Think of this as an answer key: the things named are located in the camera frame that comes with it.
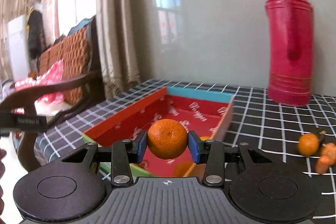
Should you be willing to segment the orange tangerine back left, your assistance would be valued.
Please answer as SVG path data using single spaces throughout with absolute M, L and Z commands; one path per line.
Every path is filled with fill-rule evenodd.
M 297 149 L 302 156 L 310 157 L 319 149 L 319 138 L 313 133 L 304 134 L 299 138 Z

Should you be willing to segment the red thermos flask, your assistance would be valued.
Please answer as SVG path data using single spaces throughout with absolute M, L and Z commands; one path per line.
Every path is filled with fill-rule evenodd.
M 309 103 L 313 73 L 313 6 L 308 0 L 267 0 L 270 33 L 268 97 L 289 106 Z

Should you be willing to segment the black white checkered tablecloth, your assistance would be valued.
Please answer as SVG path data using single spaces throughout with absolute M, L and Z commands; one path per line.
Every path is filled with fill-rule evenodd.
M 232 123 L 224 143 L 229 146 L 249 143 L 277 159 L 294 164 L 308 174 L 318 183 L 322 192 L 314 223 L 335 223 L 335 167 L 319 175 L 314 170 L 318 157 L 304 158 L 296 150 L 298 138 L 316 127 L 326 132 L 327 143 L 335 142 L 334 96 L 316 94 L 307 106 L 290 107 L 268 99 L 266 90 L 262 88 L 147 80 L 39 135 L 34 147 L 38 158 L 49 162 L 65 155 L 82 145 L 82 134 L 86 129 L 164 86 L 234 94 Z

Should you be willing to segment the small orange tangerine piece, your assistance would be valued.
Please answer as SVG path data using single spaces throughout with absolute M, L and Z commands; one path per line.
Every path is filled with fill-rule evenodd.
M 319 157 L 316 165 L 315 165 L 315 171 L 318 174 L 324 174 L 327 172 L 329 167 L 331 166 L 332 159 L 328 157 L 327 155 L 322 155 Z

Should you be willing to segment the large orange tangerine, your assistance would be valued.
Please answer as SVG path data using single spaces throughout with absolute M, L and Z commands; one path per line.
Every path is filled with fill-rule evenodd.
M 147 146 L 157 158 L 168 160 L 181 156 L 187 148 L 188 133 L 179 122 L 161 119 L 147 132 Z

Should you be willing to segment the beige curtain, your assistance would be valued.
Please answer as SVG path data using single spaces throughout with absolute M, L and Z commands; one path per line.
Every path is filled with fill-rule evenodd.
M 96 0 L 98 48 L 105 98 L 140 83 L 130 0 Z

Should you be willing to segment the pink plastic bag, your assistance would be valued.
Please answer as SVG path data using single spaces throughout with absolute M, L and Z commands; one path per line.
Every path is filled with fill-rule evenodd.
M 55 84 L 62 80 L 63 77 L 63 59 L 56 61 L 50 69 L 43 75 L 36 79 L 31 77 L 26 78 L 15 83 L 15 90 L 22 90 L 33 86 L 42 86 L 48 84 Z M 40 97 L 36 102 L 50 104 L 59 104 L 64 101 L 62 92 L 50 93 Z

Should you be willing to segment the tangerine inside box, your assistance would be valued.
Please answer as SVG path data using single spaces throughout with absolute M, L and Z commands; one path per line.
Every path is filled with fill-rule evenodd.
M 202 141 L 205 141 L 205 140 L 209 140 L 209 139 L 211 139 L 211 137 L 210 137 L 210 136 L 201 136 L 200 139 L 201 139 Z

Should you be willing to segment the orange tangerine middle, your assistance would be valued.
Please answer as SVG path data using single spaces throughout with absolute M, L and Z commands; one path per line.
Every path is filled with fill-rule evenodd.
M 321 149 L 321 156 L 328 156 L 333 162 L 336 159 L 336 145 L 334 143 L 327 143 Z

